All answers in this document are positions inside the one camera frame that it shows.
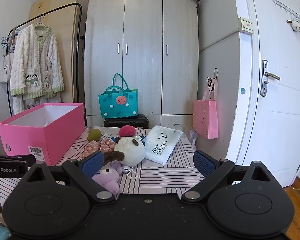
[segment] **screw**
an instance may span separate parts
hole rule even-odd
[[[97,193],[97,198],[99,199],[109,199],[112,197],[112,193],[109,191],[100,191]]]
[[[187,198],[187,199],[197,199],[199,198],[201,195],[199,192],[196,192],[196,191],[187,191],[184,196]]]

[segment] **panda keychain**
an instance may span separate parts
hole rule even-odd
[[[300,23],[298,21],[287,21],[291,24],[291,28],[294,32],[300,32]]]

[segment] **plastic bag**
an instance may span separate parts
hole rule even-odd
[[[190,136],[189,136],[189,141],[192,145],[192,148],[196,151],[197,150],[197,147],[195,145],[195,141],[198,137],[198,133],[193,129],[193,127],[191,128],[190,130]]]

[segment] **wooden floor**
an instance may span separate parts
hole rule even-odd
[[[300,181],[298,181],[298,178],[293,186],[285,188],[286,193],[294,204],[295,210],[293,222],[287,231],[287,236],[291,240],[300,240],[300,191],[296,189],[300,189]]]

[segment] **barcode label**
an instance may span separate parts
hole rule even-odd
[[[37,161],[45,161],[42,148],[28,146],[30,154],[33,154]]]
[[[33,153],[42,153],[40,148],[34,148],[34,147],[30,147],[31,152]]]

